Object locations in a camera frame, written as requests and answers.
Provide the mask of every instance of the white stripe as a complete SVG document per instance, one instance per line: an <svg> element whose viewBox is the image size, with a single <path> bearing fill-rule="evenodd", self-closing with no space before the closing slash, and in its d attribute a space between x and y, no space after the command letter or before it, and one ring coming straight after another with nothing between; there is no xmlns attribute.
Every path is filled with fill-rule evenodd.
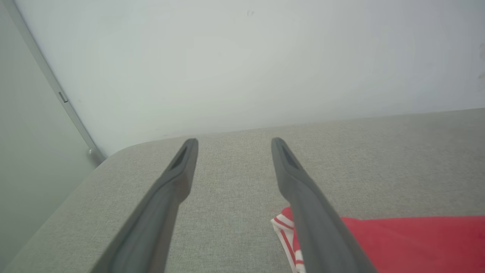
<svg viewBox="0 0 485 273"><path fill-rule="evenodd" d="M278 220L282 221L283 223L287 224L290 227L295 227L295 224L293 223L293 221L286 218L286 216L284 216L283 214L276 216L276 218L278 218Z"/></svg>
<svg viewBox="0 0 485 273"><path fill-rule="evenodd" d="M291 254L290 254L290 250L288 249L288 247L286 247L286 243L285 243L285 239L283 238L283 235L281 235L281 232L279 231L279 229L274 224L273 224L273 227L275 228L276 235L278 235L279 241L281 242L281 245L283 246L283 249L285 250L286 258L288 258L288 262L290 263L290 266L291 266L291 271L293 273L298 273L298 271L296 270L295 265L293 263L293 259L292 259Z"/></svg>
<svg viewBox="0 0 485 273"><path fill-rule="evenodd" d="M298 273L306 273L307 272L304 264L297 264L296 265L296 271Z"/></svg>
<svg viewBox="0 0 485 273"><path fill-rule="evenodd" d="M302 260L303 261L303 255L301 250L297 250L295 252L295 260Z"/></svg>
<svg viewBox="0 0 485 273"><path fill-rule="evenodd" d="M293 231L293 229L289 229L285 226L283 226L282 224L276 222L274 219L271 219L271 223L273 224L273 226L275 228L278 228L278 229L282 229L283 231L287 232L287 231Z"/></svg>
<svg viewBox="0 0 485 273"><path fill-rule="evenodd" d="M293 235L295 233L293 232L293 230L288 231L288 229L287 230L283 230L283 232L286 235L286 239L288 239L288 243L290 243L291 250L294 252L294 250L293 250Z"/></svg>

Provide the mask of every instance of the metal strip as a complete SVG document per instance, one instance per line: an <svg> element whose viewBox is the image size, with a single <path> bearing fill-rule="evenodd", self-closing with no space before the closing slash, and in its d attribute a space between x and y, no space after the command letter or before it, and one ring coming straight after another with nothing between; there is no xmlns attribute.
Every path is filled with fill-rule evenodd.
<svg viewBox="0 0 485 273"><path fill-rule="evenodd" d="M40 51L39 46L35 42L29 28L27 27L27 24L25 23L25 20L22 17L22 14L18 10L17 4L15 3L14 0L3 0L3 4L5 5L7 12L10 14L10 17L12 18L12 21L14 22L15 26L17 26L17 29L20 32L20 35L22 35L22 38L24 39L24 42L27 45L27 48L29 48L32 56L37 62L37 65L40 67L40 70L42 71L45 78L47 79L47 82L49 82L49 85L54 91L54 94L56 95L57 99L61 102L62 106L64 107L64 110L69 115L72 122L74 123L74 126L77 128L77 130L81 134L81 137L88 145L89 147L88 154L90 155L91 160L93 160L96 166L98 166L106 159L106 157L97 148L93 139L88 134L88 132L86 131L86 128L84 127L78 115L76 114L76 111L74 110L71 103L69 102L68 97L66 96L61 85L59 84L56 77L54 76L54 73L50 69L49 64L44 58L44 55Z"/></svg>

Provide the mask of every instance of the red and white striped fabric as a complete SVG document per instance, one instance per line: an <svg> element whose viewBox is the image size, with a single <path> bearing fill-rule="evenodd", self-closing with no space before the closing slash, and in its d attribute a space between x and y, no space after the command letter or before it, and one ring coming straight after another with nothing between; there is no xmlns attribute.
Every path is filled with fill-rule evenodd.
<svg viewBox="0 0 485 273"><path fill-rule="evenodd" d="M485 272L485 216L341 219L380 273ZM305 273L291 209L271 223L293 273Z"/></svg>
<svg viewBox="0 0 485 273"><path fill-rule="evenodd" d="M271 219L271 223L285 250L293 273L306 273L290 207L283 209L280 215Z"/></svg>

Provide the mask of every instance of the gray wall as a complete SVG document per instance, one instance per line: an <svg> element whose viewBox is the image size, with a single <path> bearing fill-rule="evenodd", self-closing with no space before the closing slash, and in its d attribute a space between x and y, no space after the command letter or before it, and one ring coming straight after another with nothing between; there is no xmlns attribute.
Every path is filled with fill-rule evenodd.
<svg viewBox="0 0 485 273"><path fill-rule="evenodd" d="M0 272L94 169L0 1Z"/></svg>
<svg viewBox="0 0 485 273"><path fill-rule="evenodd" d="M15 1L105 155L485 107L484 0Z"/></svg>

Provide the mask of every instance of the gray upholstered sofa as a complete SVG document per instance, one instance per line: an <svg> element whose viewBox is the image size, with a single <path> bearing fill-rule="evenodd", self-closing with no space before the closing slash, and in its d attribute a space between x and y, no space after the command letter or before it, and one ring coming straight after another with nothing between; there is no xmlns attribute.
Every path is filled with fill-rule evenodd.
<svg viewBox="0 0 485 273"><path fill-rule="evenodd" d="M288 205L276 185L273 137L286 140L342 216L485 214L485 108L196 137L197 169L167 272L291 272L269 222ZM5 272L89 272L185 139L108 158Z"/></svg>

